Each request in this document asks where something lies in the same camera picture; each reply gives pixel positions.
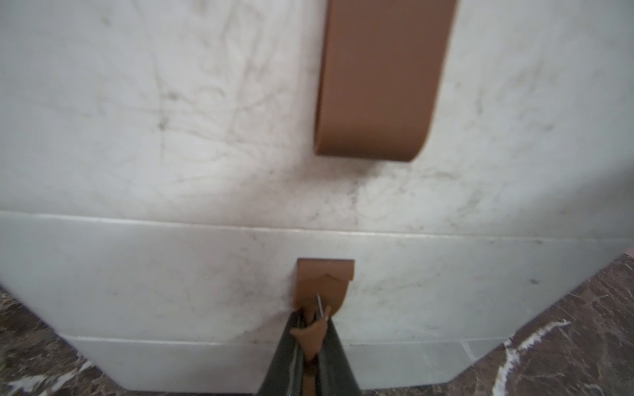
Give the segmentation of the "white drawer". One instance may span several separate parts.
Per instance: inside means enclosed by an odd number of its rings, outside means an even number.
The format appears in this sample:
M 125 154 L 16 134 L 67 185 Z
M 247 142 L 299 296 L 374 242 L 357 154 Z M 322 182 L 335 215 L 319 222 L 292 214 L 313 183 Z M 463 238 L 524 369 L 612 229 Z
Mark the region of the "white drawer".
M 1 216 L 1 283 L 58 333 L 270 343 L 300 258 L 352 259 L 351 345 L 506 338 L 632 238 L 492 237 Z

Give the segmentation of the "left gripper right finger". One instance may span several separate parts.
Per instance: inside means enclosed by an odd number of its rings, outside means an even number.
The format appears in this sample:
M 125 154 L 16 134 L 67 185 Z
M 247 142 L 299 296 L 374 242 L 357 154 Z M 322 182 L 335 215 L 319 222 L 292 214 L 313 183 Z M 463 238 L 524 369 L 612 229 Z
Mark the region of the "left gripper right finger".
M 316 394 L 320 396 L 361 396 L 362 391 L 343 349 L 335 325 L 327 320 L 322 348 L 317 356 Z

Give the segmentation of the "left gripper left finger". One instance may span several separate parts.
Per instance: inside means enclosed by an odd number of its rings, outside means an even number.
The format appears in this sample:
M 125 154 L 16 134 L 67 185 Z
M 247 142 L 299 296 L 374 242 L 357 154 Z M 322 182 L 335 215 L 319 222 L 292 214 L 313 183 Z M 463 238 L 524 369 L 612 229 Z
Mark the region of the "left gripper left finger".
M 277 349 L 269 365 L 257 395 L 259 396 L 298 396 L 302 393 L 303 351 L 297 340 L 291 335 L 293 328 L 299 328 L 302 317 L 292 312 L 277 344 Z

